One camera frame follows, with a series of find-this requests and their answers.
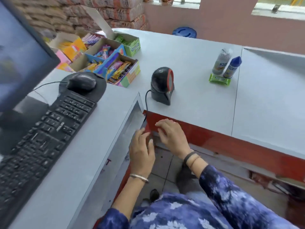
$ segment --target black mouse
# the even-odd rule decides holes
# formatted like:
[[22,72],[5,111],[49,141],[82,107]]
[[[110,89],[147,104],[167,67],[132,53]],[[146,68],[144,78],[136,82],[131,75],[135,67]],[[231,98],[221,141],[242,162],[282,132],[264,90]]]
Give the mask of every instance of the black mouse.
[[86,72],[73,76],[71,79],[69,79],[67,84],[67,88],[75,92],[78,90],[90,92],[95,88],[95,86],[96,80],[87,75]]

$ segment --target stacked sack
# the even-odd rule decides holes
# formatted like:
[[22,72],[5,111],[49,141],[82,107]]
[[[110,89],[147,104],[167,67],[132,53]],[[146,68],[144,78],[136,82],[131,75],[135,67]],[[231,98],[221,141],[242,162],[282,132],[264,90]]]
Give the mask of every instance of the stacked sack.
[[143,0],[58,0],[76,30],[101,30],[81,7],[95,8],[112,28],[149,30]]
[[11,0],[38,31],[75,33],[73,23],[57,0]]

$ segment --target bottle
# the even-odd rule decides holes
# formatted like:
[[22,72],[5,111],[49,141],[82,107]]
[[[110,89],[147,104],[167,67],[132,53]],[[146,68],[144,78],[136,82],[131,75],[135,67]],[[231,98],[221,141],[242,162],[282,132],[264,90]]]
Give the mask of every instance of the bottle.
[[216,62],[215,62],[215,65],[212,69],[212,72],[215,74],[215,75],[221,75],[225,69],[225,67],[227,66],[231,56],[233,54],[233,51],[231,49],[227,49],[227,48],[224,48],[221,50]]
[[240,56],[233,58],[228,66],[227,70],[224,73],[224,77],[231,79],[234,75],[237,68],[242,64],[242,58]]

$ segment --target silver bangle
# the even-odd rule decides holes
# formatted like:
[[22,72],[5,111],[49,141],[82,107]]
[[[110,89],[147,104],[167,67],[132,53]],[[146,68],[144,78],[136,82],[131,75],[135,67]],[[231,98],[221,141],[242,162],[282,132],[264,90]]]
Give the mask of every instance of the silver bangle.
[[139,179],[141,179],[142,181],[149,183],[149,180],[148,180],[147,178],[142,177],[142,176],[137,175],[137,174],[134,174],[134,173],[131,173],[131,174],[130,174],[130,177],[139,178]]

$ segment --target hand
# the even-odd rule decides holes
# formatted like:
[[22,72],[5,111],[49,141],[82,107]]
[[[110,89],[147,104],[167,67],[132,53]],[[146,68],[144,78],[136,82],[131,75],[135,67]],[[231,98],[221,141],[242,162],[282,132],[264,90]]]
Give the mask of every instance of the hand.
[[146,138],[150,133],[143,134],[144,131],[144,128],[137,130],[130,143],[130,168],[131,173],[148,178],[155,162],[155,148],[152,139],[146,147]]
[[157,122],[156,126],[161,127],[166,132],[165,135],[160,128],[158,129],[162,143],[164,143],[174,155],[183,160],[186,155],[192,151],[180,124],[165,119]]

